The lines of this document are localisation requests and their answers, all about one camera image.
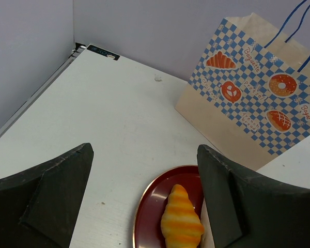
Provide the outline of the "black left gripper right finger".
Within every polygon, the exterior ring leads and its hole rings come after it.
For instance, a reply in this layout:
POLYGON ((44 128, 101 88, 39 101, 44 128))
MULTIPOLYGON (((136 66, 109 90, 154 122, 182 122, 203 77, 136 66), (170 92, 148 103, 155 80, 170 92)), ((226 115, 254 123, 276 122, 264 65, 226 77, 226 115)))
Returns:
POLYGON ((310 189, 240 165, 207 145, 198 171, 216 247, 310 247, 310 189))

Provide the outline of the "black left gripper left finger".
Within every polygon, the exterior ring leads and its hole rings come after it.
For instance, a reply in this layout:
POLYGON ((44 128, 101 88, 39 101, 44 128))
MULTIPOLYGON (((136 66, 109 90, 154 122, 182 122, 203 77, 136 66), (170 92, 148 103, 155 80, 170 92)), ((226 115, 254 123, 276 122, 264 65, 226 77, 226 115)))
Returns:
POLYGON ((69 247, 93 158, 83 143, 0 179, 0 247, 69 247))

